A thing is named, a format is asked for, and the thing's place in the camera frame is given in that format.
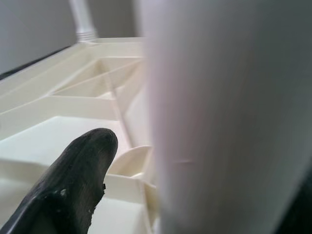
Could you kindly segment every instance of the gray wall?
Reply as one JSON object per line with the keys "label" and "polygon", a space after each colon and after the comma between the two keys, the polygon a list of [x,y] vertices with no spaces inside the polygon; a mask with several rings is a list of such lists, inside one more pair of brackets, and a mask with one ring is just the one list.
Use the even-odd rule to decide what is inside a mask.
{"label": "gray wall", "polygon": [[[131,0],[89,0],[100,37],[135,36]],[[76,42],[68,0],[0,0],[0,74]]]}

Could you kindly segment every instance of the white pipe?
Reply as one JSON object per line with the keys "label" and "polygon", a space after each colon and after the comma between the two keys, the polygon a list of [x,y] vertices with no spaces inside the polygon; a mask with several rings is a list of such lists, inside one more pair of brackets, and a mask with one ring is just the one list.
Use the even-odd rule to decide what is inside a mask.
{"label": "white pipe", "polygon": [[98,37],[86,0],[69,0],[73,12],[77,41],[92,41]]}
{"label": "white pipe", "polygon": [[142,4],[162,233],[273,233],[312,153],[312,1]]}

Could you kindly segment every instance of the cream plastic surface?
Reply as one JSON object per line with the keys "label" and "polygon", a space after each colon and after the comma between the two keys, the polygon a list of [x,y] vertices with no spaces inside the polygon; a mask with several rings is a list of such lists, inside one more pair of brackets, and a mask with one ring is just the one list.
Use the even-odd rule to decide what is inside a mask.
{"label": "cream plastic surface", "polygon": [[118,151],[88,233],[152,233],[158,202],[143,69],[141,39],[97,39],[0,82],[0,226],[73,139],[105,127]]}

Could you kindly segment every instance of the black plastic piece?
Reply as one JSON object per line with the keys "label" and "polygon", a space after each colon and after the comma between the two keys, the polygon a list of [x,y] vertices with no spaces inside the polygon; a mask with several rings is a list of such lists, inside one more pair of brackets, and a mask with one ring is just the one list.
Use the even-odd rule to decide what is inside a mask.
{"label": "black plastic piece", "polygon": [[104,128],[71,142],[22,200],[0,234],[86,234],[104,195],[103,180],[117,145],[114,132]]}

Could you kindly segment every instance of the white cylinder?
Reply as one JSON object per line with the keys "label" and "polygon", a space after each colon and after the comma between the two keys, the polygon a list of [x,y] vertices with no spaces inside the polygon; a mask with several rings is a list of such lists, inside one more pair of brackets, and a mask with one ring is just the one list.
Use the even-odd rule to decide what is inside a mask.
{"label": "white cylinder", "polygon": [[273,233],[312,153],[312,1],[142,4],[162,233]]}
{"label": "white cylinder", "polygon": [[93,26],[91,14],[86,0],[69,0],[73,12],[77,41],[92,41],[98,37]]}

